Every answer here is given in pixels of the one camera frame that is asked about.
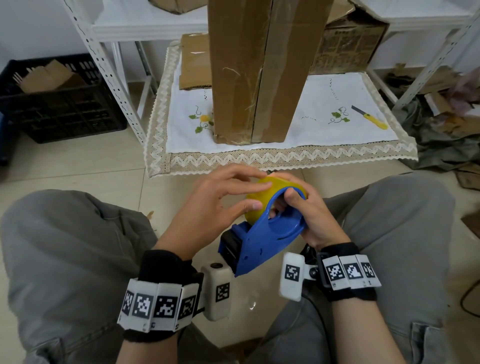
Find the tape roll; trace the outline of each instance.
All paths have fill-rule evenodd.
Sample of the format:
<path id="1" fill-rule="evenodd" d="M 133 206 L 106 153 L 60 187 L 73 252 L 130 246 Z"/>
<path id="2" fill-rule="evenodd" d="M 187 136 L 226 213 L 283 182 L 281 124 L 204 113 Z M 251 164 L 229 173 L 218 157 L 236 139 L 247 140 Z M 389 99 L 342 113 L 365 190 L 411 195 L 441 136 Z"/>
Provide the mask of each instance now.
<path id="1" fill-rule="evenodd" d="M 300 186 L 298 183 L 287 181 L 287 180 L 284 180 L 283 178 L 279 178 L 275 176 L 267 176 L 265 178 L 262 178 L 261 180 L 258 180 L 257 183 L 265 183 L 265 182 L 272 182 L 272 187 L 270 187 L 266 191 L 247 195 L 248 199 L 258 200 L 263 205 L 262 210 L 249 211 L 245 214 L 245 219 L 248 221 L 250 225 L 253 225 L 260 218 L 260 216 L 262 216 L 270 200 L 278 191 L 282 189 L 285 189 L 286 191 L 287 188 L 293 187 L 293 188 L 299 189 L 300 191 L 303 192 L 305 196 L 307 196 L 307 192 L 305 191 L 305 189 L 302 186 Z"/>

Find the hand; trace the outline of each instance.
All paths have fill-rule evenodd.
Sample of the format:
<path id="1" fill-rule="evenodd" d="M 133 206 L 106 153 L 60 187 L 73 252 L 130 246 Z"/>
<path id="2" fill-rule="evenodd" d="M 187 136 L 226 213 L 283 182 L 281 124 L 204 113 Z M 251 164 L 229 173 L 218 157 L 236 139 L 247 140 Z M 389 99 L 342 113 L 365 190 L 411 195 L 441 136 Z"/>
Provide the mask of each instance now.
<path id="1" fill-rule="evenodd" d="M 229 164 L 202 177 L 154 249 L 169 250 L 182 260 L 192 259 L 238 217 L 262 209 L 262 203 L 257 200 L 243 200 L 228 208 L 223 207 L 220 200 L 228 194 L 251 194 L 269 189 L 271 182 L 250 182 L 250 177 L 266 176 L 266 172 L 254 167 Z"/>
<path id="2" fill-rule="evenodd" d="M 332 216 L 324 200 L 313 186 L 286 172 L 274 172 L 271 176 L 298 183 L 307 191 L 308 197 L 304 200 L 297 191 L 289 188 L 284 193 L 284 201 L 278 200 L 275 207 L 279 211 L 283 211 L 285 203 L 287 203 L 302 213 L 308 228 L 301 235 L 308 245 L 320 250 L 328 245 L 350 242 L 350 238 Z"/>

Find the tile grout line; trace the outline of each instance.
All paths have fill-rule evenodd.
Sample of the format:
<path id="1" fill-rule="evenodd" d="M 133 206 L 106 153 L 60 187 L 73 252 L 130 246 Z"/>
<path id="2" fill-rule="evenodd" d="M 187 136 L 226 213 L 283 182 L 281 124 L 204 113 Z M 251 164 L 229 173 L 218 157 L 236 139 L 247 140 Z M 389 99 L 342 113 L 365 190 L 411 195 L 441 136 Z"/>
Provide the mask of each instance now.
<path id="1" fill-rule="evenodd" d="M 140 211 L 140 203 L 142 202 L 142 192 L 144 191 L 144 183 L 145 183 L 145 175 L 146 175 L 146 168 L 144 168 L 144 176 L 142 178 L 142 187 L 140 189 L 140 198 L 138 199 L 138 208 L 137 211 Z"/>
<path id="2" fill-rule="evenodd" d="M 131 170 L 144 170 L 143 168 L 133 168 Z M 36 178 L 25 178 L 22 180 L 11 180 L 11 181 L 0 181 L 0 183 L 12 183 L 12 182 L 22 182 L 22 181 L 33 181 L 33 180 L 44 180 L 46 178 L 61 178 L 61 177 L 75 177 L 75 176 L 85 176 L 87 174 L 101 174 L 101 173 L 111 173 L 111 172 L 128 172 L 131 170 L 107 170 L 104 172 L 91 172 L 91 173 L 78 173 L 78 174 L 63 174 L 60 176 L 48 176 L 48 177 L 36 177 Z"/>

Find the lace trim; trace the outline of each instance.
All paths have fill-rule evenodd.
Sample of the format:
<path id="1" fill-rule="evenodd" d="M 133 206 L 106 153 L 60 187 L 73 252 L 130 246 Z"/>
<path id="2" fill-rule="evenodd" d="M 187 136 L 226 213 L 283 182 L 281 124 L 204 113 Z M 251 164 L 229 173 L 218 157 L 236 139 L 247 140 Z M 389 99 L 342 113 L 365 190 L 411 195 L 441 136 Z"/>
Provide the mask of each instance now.
<path id="1" fill-rule="evenodd" d="M 289 170 L 373 160 L 402 158 L 418 160 L 415 139 L 408 136 L 402 129 L 365 73 L 361 75 L 366 88 L 377 103 L 380 111 L 386 116 L 388 124 L 397 134 L 398 140 L 351 146 L 300 146 L 291 149 L 265 148 L 215 154 L 165 153 L 171 86 L 179 57 L 180 46 L 179 41 L 176 40 L 171 42 L 167 48 L 164 73 L 148 125 L 144 159 L 147 175 L 150 178 L 163 174 L 208 173 L 219 165 L 232 162 L 253 165 L 262 170 Z"/>

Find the white wall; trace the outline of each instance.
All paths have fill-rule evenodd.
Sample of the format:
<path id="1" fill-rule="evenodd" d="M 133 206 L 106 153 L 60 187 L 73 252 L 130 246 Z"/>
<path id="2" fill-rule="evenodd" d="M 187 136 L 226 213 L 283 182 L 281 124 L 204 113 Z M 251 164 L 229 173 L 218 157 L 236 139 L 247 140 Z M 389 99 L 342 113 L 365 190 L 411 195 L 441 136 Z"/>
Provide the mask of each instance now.
<path id="1" fill-rule="evenodd" d="M 81 0 L 87 10 L 95 14 L 101 9 L 101 0 Z M 61 0 L 1 0 L 0 1 L 0 69 L 9 59 L 48 57 L 86 52 L 73 24 L 63 9 Z M 480 65 L 480 21 L 470 36 L 446 59 L 461 72 Z M 398 62 L 408 66 L 423 66 L 441 47 L 448 30 L 408 32 L 394 35 L 384 42 L 375 54 L 374 68 L 392 68 Z M 168 41 L 150 42 L 155 74 L 160 76 Z M 129 80 L 143 78 L 138 54 L 133 43 L 122 44 L 124 64 Z"/>

